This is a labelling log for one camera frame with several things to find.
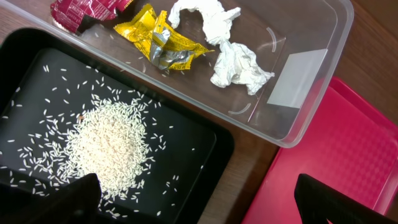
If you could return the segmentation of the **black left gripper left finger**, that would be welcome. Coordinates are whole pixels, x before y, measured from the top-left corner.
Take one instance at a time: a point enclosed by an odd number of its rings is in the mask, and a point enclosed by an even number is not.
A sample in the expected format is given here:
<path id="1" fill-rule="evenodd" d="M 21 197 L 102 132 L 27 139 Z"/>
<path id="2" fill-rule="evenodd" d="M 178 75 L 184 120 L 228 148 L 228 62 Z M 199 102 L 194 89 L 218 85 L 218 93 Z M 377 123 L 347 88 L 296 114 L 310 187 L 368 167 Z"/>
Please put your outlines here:
<path id="1" fill-rule="evenodd" d="M 41 197 L 1 186 L 1 224 L 94 223 L 101 197 L 96 174 Z"/>

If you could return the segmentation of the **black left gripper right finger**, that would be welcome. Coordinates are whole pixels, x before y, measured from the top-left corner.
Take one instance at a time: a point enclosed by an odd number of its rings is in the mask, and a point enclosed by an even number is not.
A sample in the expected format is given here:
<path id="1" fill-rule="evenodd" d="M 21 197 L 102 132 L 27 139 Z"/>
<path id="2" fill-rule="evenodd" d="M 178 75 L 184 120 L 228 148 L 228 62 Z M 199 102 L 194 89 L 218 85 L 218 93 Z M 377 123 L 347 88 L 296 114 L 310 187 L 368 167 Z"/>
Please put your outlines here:
<path id="1" fill-rule="evenodd" d="M 308 174 L 298 175 L 294 198 L 303 224 L 397 224 Z"/>

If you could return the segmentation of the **white napkin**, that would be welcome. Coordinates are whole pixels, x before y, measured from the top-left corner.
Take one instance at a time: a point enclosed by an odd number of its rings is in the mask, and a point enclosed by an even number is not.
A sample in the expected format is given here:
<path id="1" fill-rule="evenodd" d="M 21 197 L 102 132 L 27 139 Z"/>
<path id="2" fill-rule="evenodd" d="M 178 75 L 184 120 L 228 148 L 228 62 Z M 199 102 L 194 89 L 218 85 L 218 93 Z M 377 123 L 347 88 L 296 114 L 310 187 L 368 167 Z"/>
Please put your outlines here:
<path id="1" fill-rule="evenodd" d="M 243 44 L 223 41 L 210 78 L 212 84 L 225 88 L 230 84 L 245 85 L 248 95 L 255 95 L 274 72 L 264 71 L 256 62 L 256 54 Z"/>

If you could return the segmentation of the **yellow snack wrapper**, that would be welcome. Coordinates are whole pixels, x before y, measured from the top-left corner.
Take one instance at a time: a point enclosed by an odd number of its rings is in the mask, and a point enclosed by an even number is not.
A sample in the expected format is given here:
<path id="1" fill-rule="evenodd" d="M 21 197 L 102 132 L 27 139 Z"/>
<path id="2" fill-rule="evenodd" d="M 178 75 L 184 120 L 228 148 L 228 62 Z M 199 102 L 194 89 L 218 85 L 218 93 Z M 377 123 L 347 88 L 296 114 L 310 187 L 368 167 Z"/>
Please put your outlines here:
<path id="1" fill-rule="evenodd" d="M 150 4 L 134 16 L 133 20 L 118 24 L 114 30 L 161 70 L 189 70 L 193 59 L 210 50 L 202 44 L 176 32 L 166 22 L 167 11 L 155 13 Z"/>

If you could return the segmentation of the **white tissue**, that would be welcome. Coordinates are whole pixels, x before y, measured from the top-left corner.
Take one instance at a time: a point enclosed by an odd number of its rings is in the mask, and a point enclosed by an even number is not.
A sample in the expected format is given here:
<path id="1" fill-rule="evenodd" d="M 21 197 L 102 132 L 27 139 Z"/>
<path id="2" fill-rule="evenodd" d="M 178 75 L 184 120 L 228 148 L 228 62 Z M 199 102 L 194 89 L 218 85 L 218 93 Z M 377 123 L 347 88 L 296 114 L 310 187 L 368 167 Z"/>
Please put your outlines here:
<path id="1" fill-rule="evenodd" d="M 198 11 L 201 14 L 205 40 L 214 46 L 229 40 L 233 20 L 241 15 L 240 7 L 226 11 L 218 0 L 178 0 L 168 18 L 173 29 L 180 24 L 182 10 Z"/>

